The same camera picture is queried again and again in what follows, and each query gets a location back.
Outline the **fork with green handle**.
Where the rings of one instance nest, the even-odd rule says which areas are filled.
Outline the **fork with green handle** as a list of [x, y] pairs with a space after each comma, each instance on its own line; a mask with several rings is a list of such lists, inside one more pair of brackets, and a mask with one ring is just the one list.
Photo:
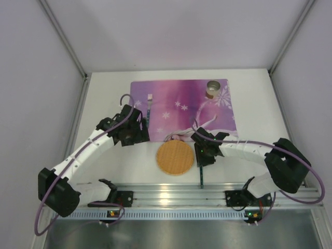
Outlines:
[[150, 122], [150, 111], [151, 111], [151, 106], [153, 103], [153, 94], [150, 93], [147, 95], [147, 116], [146, 116], [146, 125], [149, 128], [149, 122]]

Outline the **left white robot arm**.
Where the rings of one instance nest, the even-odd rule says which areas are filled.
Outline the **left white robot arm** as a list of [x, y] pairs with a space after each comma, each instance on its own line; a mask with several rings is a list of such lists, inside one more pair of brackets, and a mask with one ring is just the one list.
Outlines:
[[51, 170], [42, 169], [38, 175], [38, 197], [61, 217], [72, 214], [77, 207], [94, 202], [112, 202], [116, 185], [106, 179], [80, 183], [82, 175], [107, 150], [121, 144], [131, 146], [148, 142], [148, 119], [128, 104], [113, 118], [102, 119], [88, 139]]

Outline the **metal cup with wood band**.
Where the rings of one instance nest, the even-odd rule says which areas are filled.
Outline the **metal cup with wood band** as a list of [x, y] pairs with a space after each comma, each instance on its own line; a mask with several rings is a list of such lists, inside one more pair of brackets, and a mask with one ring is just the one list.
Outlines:
[[206, 84], [206, 89], [205, 89], [205, 96], [208, 99], [214, 99], [218, 96], [220, 92], [220, 83], [219, 81], [216, 80], [210, 80]]

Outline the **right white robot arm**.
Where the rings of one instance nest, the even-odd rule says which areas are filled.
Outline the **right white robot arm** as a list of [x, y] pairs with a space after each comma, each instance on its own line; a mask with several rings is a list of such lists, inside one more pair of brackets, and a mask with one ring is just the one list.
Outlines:
[[237, 158], [265, 168], [265, 172], [252, 175], [242, 188], [247, 200], [253, 200], [276, 191], [295, 194], [306, 178], [310, 162], [288, 139], [280, 138], [273, 144], [240, 140], [226, 132], [212, 134], [200, 127], [191, 139], [198, 164], [212, 165], [217, 156]]

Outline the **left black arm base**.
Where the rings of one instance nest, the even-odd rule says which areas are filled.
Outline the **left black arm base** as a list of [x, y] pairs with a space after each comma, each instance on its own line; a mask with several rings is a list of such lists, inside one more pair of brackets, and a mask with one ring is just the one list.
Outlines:
[[110, 193], [110, 196], [105, 201], [95, 201], [88, 203], [88, 207], [117, 207], [123, 206], [124, 208], [130, 208], [134, 200], [133, 191], [114, 191]]

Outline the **spoon with green handle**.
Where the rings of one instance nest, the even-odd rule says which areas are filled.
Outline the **spoon with green handle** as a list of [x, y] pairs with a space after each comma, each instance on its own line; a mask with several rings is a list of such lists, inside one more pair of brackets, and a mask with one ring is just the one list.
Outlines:
[[200, 188], [204, 188], [204, 179], [203, 179], [203, 166], [199, 167], [200, 170]]

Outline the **purple printed placemat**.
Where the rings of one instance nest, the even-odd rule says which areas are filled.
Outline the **purple printed placemat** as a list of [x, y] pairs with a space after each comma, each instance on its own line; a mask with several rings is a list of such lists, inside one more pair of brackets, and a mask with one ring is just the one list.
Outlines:
[[147, 116], [147, 95], [153, 94], [149, 137], [152, 142], [191, 141], [193, 130], [202, 127], [216, 134], [226, 132], [238, 136], [227, 79], [217, 79], [218, 96], [205, 96], [207, 79], [133, 81], [130, 94], [135, 108]]

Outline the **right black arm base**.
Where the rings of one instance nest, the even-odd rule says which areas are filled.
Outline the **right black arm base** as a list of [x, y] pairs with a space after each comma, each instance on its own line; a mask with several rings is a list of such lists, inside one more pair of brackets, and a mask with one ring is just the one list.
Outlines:
[[225, 191], [226, 206], [233, 208], [242, 207], [268, 207], [272, 203], [271, 194], [256, 198], [247, 190], [226, 190]]

